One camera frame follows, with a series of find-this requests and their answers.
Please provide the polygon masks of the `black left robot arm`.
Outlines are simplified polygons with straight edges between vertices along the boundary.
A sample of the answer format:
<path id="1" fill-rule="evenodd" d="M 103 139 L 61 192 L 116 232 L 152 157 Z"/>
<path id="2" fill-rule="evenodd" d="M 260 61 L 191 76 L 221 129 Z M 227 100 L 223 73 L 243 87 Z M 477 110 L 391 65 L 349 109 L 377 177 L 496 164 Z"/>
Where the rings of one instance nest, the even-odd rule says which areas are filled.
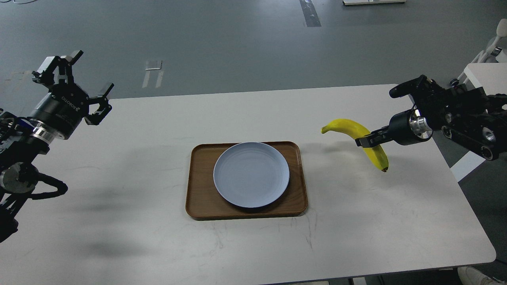
<path id="1" fill-rule="evenodd" d="M 0 236 L 5 241 L 18 231 L 16 215 L 27 200 L 64 195 L 65 182 L 41 173 L 33 164 L 45 155 L 55 139 L 67 140 L 81 121 L 99 125 L 112 110 L 107 95 L 114 87 L 90 97 L 74 80 L 72 68 L 82 50 L 68 56 L 50 56 L 32 72 L 34 83 L 45 86 L 47 95 L 27 117 L 1 110 Z"/>

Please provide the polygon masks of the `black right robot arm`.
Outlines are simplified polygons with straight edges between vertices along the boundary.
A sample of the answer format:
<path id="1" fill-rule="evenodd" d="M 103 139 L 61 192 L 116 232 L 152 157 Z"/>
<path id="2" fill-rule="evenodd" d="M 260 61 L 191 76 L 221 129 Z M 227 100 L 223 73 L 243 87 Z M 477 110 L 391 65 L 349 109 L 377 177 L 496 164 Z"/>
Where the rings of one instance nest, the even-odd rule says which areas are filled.
<path id="1" fill-rule="evenodd" d="M 455 80 L 449 89 L 421 75 L 389 91 L 393 98 L 408 95 L 409 110 L 394 115 L 389 124 L 360 135 L 357 146 L 372 148 L 389 141 L 412 145 L 428 141 L 434 131 L 480 155 L 496 160 L 507 149 L 506 95 L 487 95 L 482 87 L 467 90 Z"/>

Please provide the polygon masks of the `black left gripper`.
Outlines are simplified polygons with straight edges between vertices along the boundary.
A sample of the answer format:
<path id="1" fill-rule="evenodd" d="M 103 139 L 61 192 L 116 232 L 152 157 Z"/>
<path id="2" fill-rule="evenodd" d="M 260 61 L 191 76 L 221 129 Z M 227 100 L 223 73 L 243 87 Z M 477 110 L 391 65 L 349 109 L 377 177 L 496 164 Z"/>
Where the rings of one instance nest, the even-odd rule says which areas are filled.
<path id="1" fill-rule="evenodd" d="M 63 140 L 69 139 L 84 118 L 88 125 L 99 125 L 112 110 L 107 96 L 114 83 L 106 83 L 96 97 L 90 97 L 74 82 L 72 67 L 84 54 L 76 50 L 70 55 L 49 56 L 38 70 L 33 71 L 32 81 L 45 86 L 47 95 L 29 115 L 52 128 Z M 88 115 L 89 105 L 98 105 L 95 112 Z"/>

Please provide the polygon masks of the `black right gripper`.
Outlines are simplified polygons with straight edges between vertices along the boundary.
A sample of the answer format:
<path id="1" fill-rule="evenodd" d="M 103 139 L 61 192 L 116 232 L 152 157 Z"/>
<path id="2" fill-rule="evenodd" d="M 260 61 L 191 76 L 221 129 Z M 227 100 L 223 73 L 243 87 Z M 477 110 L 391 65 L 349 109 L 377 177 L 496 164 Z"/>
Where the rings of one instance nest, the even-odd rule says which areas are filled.
<path id="1" fill-rule="evenodd" d="M 407 146 L 429 141 L 433 130 L 420 115 L 419 110 L 410 109 L 394 115 L 387 126 L 372 132 L 372 135 L 355 139 L 356 145 L 362 148 L 373 148 L 380 144 L 395 141 Z"/>

